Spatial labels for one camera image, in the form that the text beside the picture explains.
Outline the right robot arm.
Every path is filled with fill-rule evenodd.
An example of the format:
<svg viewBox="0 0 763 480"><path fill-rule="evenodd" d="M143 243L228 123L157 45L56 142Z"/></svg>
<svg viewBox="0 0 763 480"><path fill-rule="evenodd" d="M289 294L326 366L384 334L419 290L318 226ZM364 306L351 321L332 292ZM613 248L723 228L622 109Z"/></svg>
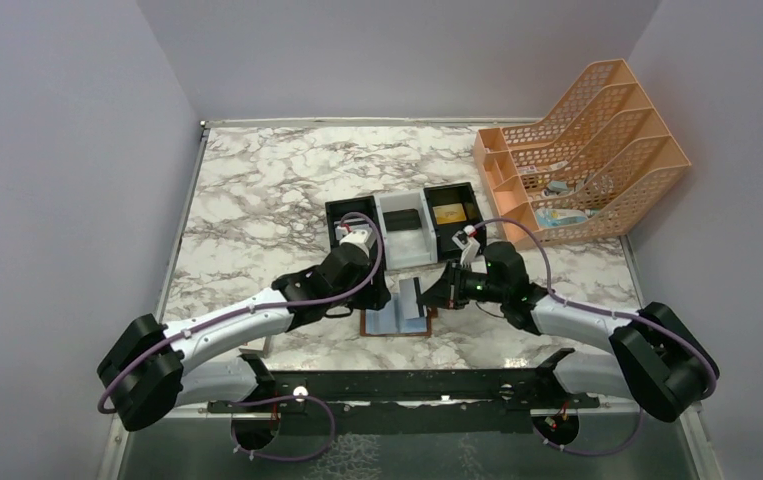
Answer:
<svg viewBox="0 0 763 480"><path fill-rule="evenodd" d="M718 368L669 307L652 302L632 313L559 300L530 280L508 242L488 245L484 263L485 271L478 272L448 262L419 301L449 310L495 303L518 330L594 347L594 353L566 355L535 378L542 404L557 407L573 394L601 394L632 399L653 418L673 422L711 394Z"/></svg>

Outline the black VIP card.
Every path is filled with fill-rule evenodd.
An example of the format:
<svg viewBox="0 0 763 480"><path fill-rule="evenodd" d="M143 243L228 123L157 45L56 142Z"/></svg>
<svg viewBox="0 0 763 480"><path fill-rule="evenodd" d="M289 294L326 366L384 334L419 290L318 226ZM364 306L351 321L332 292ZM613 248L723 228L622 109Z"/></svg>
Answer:
<svg viewBox="0 0 763 480"><path fill-rule="evenodd" d="M422 220L416 209L405 209L383 213L388 232L420 230Z"/></svg>

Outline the black and white card tray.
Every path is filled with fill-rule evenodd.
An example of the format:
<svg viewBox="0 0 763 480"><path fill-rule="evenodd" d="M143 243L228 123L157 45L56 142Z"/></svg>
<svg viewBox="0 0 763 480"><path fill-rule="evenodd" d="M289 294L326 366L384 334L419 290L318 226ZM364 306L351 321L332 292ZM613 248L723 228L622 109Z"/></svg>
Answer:
<svg viewBox="0 0 763 480"><path fill-rule="evenodd" d="M463 247L455 236L483 220L469 182L328 201L325 216L332 246L342 238L337 226L350 212L362 213L378 226L388 270L460 258Z"/></svg>

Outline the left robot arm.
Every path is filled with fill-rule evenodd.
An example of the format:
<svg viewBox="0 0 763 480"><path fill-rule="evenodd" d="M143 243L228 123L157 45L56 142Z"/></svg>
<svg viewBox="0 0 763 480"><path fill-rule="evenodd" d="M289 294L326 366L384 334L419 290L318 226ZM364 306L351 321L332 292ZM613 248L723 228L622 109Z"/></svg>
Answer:
<svg viewBox="0 0 763 480"><path fill-rule="evenodd" d="M175 325L151 313L132 320L97 367L100 413L115 414L129 432L177 406L218 400L229 390L195 376L207 361L241 344L321 320L377 283L386 249L344 243L318 264L277 277L251 297Z"/></svg>

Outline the peach plastic desk organizer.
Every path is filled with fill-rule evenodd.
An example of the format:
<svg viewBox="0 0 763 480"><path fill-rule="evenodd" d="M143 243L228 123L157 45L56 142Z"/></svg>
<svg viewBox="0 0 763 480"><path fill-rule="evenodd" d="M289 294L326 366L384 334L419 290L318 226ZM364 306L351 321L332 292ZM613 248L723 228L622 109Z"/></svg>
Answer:
<svg viewBox="0 0 763 480"><path fill-rule="evenodd" d="M625 235L691 166L623 59L589 64L539 121L479 130L472 154L522 249Z"/></svg>

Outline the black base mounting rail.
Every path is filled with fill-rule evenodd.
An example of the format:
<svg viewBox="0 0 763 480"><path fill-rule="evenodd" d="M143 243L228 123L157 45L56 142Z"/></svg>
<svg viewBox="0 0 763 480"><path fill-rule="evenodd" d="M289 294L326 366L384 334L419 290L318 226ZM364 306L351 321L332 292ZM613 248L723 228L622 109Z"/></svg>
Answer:
<svg viewBox="0 0 763 480"><path fill-rule="evenodd" d="M239 433L528 434L531 415L595 409L598 399L563 390L544 368L480 370L274 371L262 398L275 406L196 401L199 417L228 419Z"/></svg>

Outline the gold card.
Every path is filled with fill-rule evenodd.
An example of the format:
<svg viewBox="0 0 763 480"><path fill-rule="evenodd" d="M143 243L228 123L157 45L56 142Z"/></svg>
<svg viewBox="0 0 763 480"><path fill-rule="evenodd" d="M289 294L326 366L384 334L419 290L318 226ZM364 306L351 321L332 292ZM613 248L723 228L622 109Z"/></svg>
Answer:
<svg viewBox="0 0 763 480"><path fill-rule="evenodd" d="M468 219L466 209L461 203L433 206L432 211L438 225L465 222Z"/></svg>

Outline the brown leather card holder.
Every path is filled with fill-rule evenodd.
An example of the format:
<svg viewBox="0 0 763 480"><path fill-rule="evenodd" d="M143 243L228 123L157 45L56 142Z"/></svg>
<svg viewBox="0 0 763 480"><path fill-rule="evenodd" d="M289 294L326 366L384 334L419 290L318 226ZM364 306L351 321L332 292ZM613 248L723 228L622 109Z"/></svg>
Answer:
<svg viewBox="0 0 763 480"><path fill-rule="evenodd" d="M436 309L426 308L417 300L402 300L394 294L382 310L361 312L360 335L364 337L430 336Z"/></svg>

